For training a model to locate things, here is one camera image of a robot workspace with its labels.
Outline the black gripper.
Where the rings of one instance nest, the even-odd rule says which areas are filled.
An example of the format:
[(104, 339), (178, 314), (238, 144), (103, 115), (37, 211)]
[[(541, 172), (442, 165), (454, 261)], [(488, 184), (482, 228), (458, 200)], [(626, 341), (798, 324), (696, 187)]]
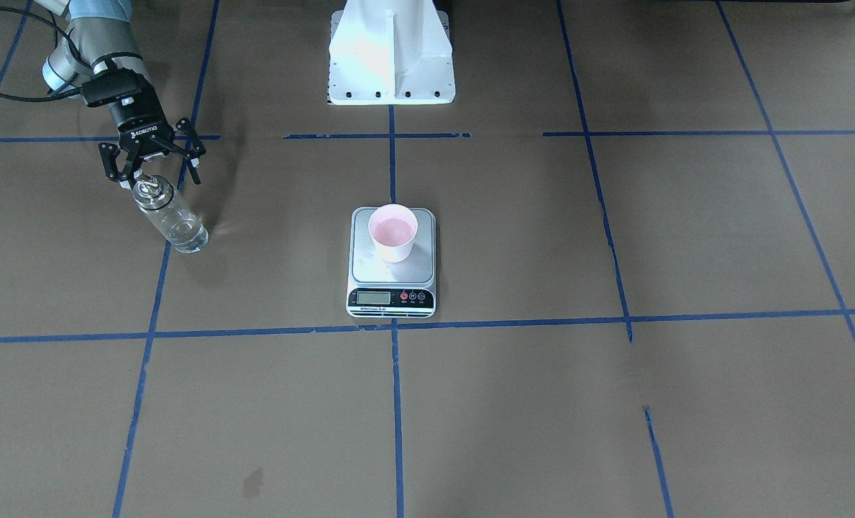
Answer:
[[(99, 143), (98, 151), (105, 177), (118, 186), (134, 186), (140, 171), (140, 160), (154, 160), (171, 154), (166, 147), (156, 141), (173, 143), (174, 130), (168, 124), (164, 109), (157, 97), (128, 97), (111, 103), (111, 115), (119, 134), (118, 145)], [(187, 137), (187, 147), (180, 156), (195, 186), (201, 185), (199, 175), (200, 158), (206, 154), (206, 147), (188, 118), (181, 118), (175, 124), (176, 132)], [(118, 165), (121, 151), (126, 151), (124, 167)]]

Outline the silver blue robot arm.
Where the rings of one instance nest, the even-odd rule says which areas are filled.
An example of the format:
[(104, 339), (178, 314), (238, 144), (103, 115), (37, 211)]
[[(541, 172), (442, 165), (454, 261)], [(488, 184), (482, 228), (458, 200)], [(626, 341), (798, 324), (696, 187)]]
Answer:
[(42, 1), (68, 20), (42, 67), (51, 99), (82, 99), (86, 107), (107, 107), (117, 143), (99, 143), (108, 180), (130, 189), (142, 164), (174, 154), (183, 159), (195, 184), (199, 158), (206, 154), (187, 118), (171, 124), (132, 34), (130, 1)]

